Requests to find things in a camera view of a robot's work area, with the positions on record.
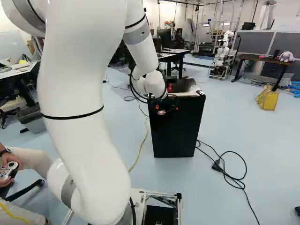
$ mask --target wall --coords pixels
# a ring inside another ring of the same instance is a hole
[[[242,9],[242,14],[240,20],[242,21],[239,25],[239,29],[241,29],[241,26],[243,25],[243,22],[251,22],[251,11],[253,9],[255,0],[245,0],[244,6]],[[260,11],[262,9],[264,0],[259,0],[257,5],[256,14],[254,17],[254,22],[258,21]],[[241,0],[237,0],[234,2],[235,10],[234,10],[234,21],[237,21],[237,17],[239,15],[240,11],[240,3]],[[157,26],[159,25],[159,18],[158,18],[158,4],[157,0],[143,0],[144,7],[147,8],[147,17],[150,22],[153,23],[154,29],[156,30]],[[215,6],[216,5],[208,5],[205,7],[204,11],[204,21],[207,21],[207,19],[214,19],[214,12],[215,12]],[[182,28],[183,24],[185,22],[185,10],[186,6],[185,4],[177,4],[174,2],[166,2],[166,1],[160,1],[160,17],[161,17],[161,28],[164,28],[164,21],[174,20],[174,14],[175,14],[175,8],[176,8],[176,17],[175,17],[175,23],[177,28]],[[188,5],[187,7],[187,16],[186,18],[193,18],[194,22],[197,21],[197,12],[195,12],[196,6]],[[199,16],[198,21],[201,21],[202,16],[202,8],[199,7]],[[298,10],[300,8],[300,1],[299,0],[277,0],[277,7],[274,10],[274,16],[296,16]],[[227,2],[223,4],[223,19],[231,20],[233,12],[233,4],[232,2]],[[220,13],[220,4],[218,4],[218,14],[217,19],[219,17]]]
[[[24,41],[30,40],[30,35],[19,28],[17,28],[5,15],[3,8],[0,4],[0,32],[7,32],[11,30],[19,30]]]

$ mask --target light blue floor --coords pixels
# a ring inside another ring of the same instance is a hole
[[[188,55],[185,60],[209,63]],[[281,92],[275,112],[261,110],[255,97],[263,88],[207,77],[207,69],[184,65],[184,75],[195,78],[206,94],[198,138],[212,145],[218,152],[236,151],[247,162],[246,192],[261,225],[296,225],[300,219],[293,208],[300,205],[300,100]],[[111,68],[107,79],[115,86],[126,88],[128,76]],[[104,84],[105,118],[112,140],[127,168],[134,162],[146,128],[145,116],[137,102],[125,102],[127,90]],[[47,133],[19,134],[22,126],[11,123],[0,130],[5,145],[45,150],[52,159],[57,157]],[[201,147],[210,155],[213,152]],[[239,177],[244,173],[242,162],[226,156],[228,173]],[[222,176],[211,169],[211,162],[196,151],[193,158],[155,159],[151,135],[142,149],[140,160],[131,172],[132,187],[162,192],[180,192],[183,196],[184,225],[254,225],[255,218],[242,191],[225,183]],[[34,171],[22,171],[16,177],[17,191],[38,179]],[[47,188],[37,195],[31,192],[16,201],[17,205],[42,213],[60,225],[67,212]],[[72,225],[85,224],[74,217]]]

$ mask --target yellow cable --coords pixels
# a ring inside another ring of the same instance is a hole
[[[144,140],[143,140],[143,142],[141,143],[140,150],[139,150],[139,154],[137,155],[137,158],[136,158],[136,160],[135,160],[135,163],[133,163],[133,165],[130,167],[130,169],[128,170],[128,173],[130,173],[130,172],[133,170],[133,168],[134,168],[135,165],[137,164],[137,161],[139,161],[140,154],[141,154],[141,151],[142,151],[142,147],[143,147],[143,145],[144,145],[144,143],[145,143],[145,141],[146,141],[146,139],[147,139],[147,137],[148,137],[149,129],[148,129],[148,126],[147,126],[147,120],[148,120],[148,118],[146,118],[146,120],[145,120],[145,127],[146,127],[146,129],[147,129],[146,136],[144,137]]]
[[[7,208],[5,205],[3,205],[2,203],[0,203],[0,207],[2,207],[2,209],[11,217],[14,219],[19,219],[21,221],[23,221],[26,225],[30,225],[30,223],[28,222],[28,220],[22,218],[22,217],[16,217],[14,216]]]

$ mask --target game controller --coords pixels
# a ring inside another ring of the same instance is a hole
[[[7,168],[1,167],[0,180],[6,180],[8,177],[15,178],[18,172],[19,164],[17,162],[9,162]]]

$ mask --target black pedestal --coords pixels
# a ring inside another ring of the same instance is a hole
[[[154,157],[193,157],[205,95],[178,97],[177,110],[158,115],[148,102]]]

